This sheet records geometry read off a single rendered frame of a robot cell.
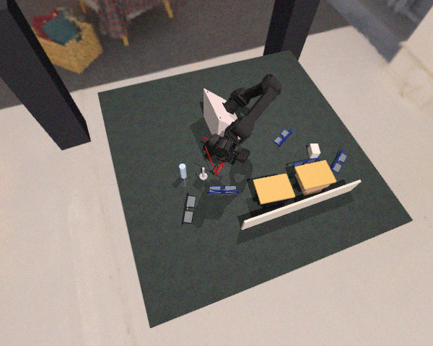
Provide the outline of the white flat bar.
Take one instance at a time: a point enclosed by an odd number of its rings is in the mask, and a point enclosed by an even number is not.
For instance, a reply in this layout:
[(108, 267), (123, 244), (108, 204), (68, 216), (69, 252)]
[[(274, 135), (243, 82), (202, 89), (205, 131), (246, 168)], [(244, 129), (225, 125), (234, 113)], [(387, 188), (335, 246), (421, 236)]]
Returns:
[(308, 198), (305, 200), (301, 200), (297, 203), (293, 203), (293, 204), (285, 206), (283, 208), (279, 208), (279, 209), (273, 210), (271, 212), (264, 213), (260, 216), (250, 218), (250, 219), (243, 222), (241, 229), (243, 230), (243, 229), (250, 228), (250, 227), (258, 225), (260, 223), (270, 221), (274, 218), (278, 218), (280, 216), (294, 212), (296, 210), (300, 210), (302, 208), (306, 208), (308, 206), (314, 205), (316, 203), (327, 200), (329, 198), (333, 198), (335, 196), (344, 194), (346, 192), (353, 190), (360, 182), (361, 182), (361, 180), (358, 180), (356, 182), (352, 182), (350, 184), (338, 187), (336, 189), (321, 193), (321, 194), (316, 195), (314, 197), (311, 197), (311, 198)]

